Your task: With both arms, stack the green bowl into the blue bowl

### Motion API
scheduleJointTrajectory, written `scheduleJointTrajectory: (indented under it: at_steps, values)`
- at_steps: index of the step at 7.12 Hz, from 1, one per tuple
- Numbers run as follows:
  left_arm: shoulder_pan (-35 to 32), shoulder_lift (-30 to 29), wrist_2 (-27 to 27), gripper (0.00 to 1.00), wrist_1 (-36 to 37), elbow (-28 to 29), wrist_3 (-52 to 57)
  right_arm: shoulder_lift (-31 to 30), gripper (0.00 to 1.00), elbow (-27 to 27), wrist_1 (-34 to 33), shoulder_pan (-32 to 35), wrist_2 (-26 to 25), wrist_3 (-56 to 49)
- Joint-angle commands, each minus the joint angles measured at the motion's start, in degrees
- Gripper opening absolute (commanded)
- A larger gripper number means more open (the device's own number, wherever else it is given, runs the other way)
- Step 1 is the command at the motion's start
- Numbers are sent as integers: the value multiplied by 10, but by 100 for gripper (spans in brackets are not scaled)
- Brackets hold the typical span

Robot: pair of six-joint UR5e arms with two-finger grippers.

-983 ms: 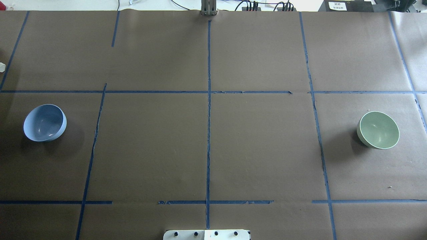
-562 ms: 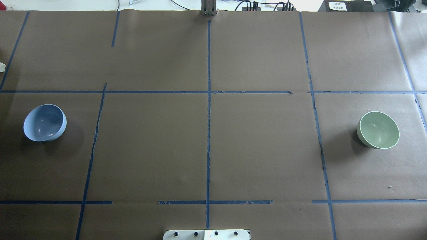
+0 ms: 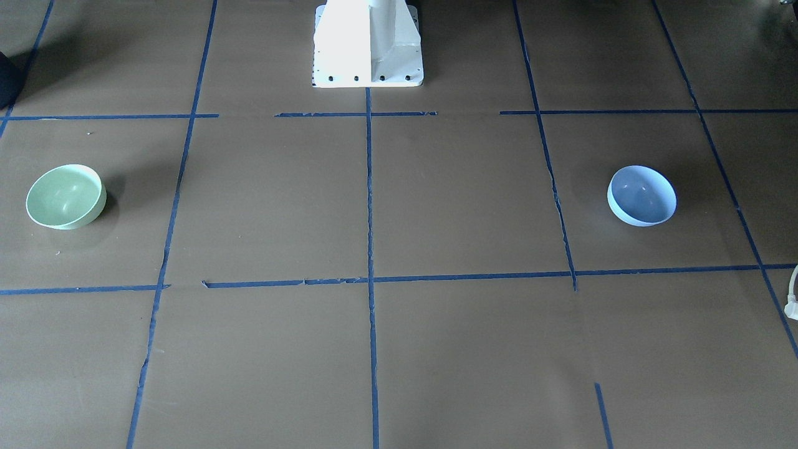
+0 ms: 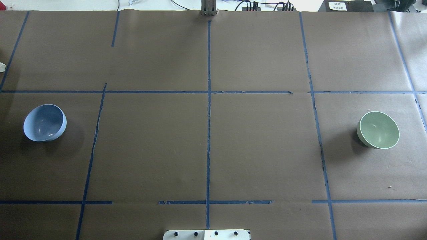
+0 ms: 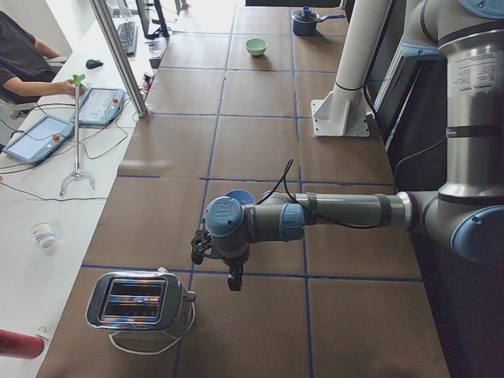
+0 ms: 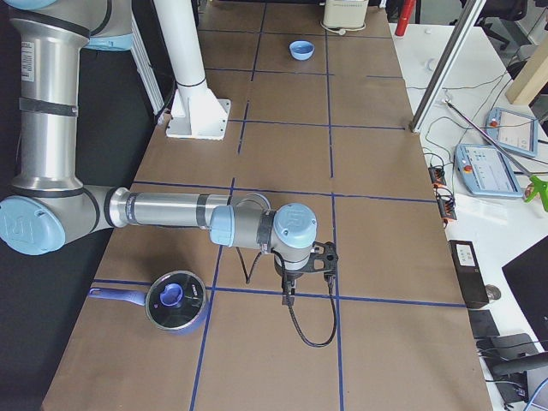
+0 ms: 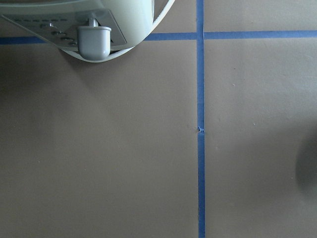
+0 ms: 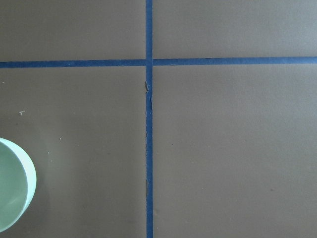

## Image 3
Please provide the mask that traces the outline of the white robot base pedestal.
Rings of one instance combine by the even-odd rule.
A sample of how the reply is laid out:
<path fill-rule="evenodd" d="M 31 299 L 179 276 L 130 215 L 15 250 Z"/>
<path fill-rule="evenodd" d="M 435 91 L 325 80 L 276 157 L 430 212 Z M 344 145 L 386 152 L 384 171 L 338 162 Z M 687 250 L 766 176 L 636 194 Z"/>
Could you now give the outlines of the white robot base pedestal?
<path fill-rule="evenodd" d="M 327 1 L 315 10 L 312 85 L 320 89 L 423 84 L 419 8 L 407 1 Z"/>

